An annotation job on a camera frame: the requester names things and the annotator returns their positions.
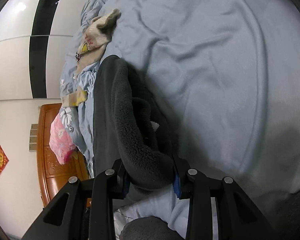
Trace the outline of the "orange wooden headboard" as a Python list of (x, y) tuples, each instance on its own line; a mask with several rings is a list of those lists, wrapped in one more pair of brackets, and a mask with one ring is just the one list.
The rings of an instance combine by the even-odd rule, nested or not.
[(59, 117), (60, 103), (40, 107), (37, 129), (37, 171), (43, 206), (71, 177), (90, 178), (84, 155), (72, 143)]

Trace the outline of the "beige cartoon print garment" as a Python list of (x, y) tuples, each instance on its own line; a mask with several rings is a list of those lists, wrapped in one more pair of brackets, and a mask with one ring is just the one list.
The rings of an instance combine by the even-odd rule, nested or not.
[[(84, 31), (82, 42), (75, 55), (77, 62), (74, 71), (75, 78), (85, 67), (101, 59), (107, 44), (111, 41), (113, 29), (120, 14), (119, 9), (113, 9), (110, 13), (91, 20), (90, 25)], [(62, 107), (77, 107), (80, 103), (85, 102), (87, 97), (88, 93), (79, 86), (74, 92), (62, 96)]]

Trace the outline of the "blue floral duvet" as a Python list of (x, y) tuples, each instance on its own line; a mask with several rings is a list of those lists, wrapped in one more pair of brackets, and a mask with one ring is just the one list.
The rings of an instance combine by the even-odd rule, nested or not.
[(87, 0), (81, 21), (113, 8), (106, 55), (144, 74), (179, 155), (300, 239), (300, 0)]

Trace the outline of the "black and grey fleece jacket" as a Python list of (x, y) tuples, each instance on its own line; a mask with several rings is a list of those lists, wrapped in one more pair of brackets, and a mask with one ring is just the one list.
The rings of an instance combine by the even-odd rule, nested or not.
[(135, 69), (106, 57), (94, 83), (90, 239), (183, 239), (174, 134)]

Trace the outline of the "white wardrobe with black stripe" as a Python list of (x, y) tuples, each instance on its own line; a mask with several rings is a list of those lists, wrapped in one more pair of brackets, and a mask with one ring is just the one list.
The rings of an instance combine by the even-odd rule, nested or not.
[(66, 47), (86, 1), (0, 2), (0, 101), (59, 98)]

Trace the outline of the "pink quilted pillow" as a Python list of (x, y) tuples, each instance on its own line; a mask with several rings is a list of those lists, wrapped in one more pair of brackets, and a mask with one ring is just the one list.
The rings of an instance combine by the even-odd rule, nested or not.
[(59, 115), (51, 123), (49, 146), (61, 165), (64, 165), (70, 159), (76, 149)]

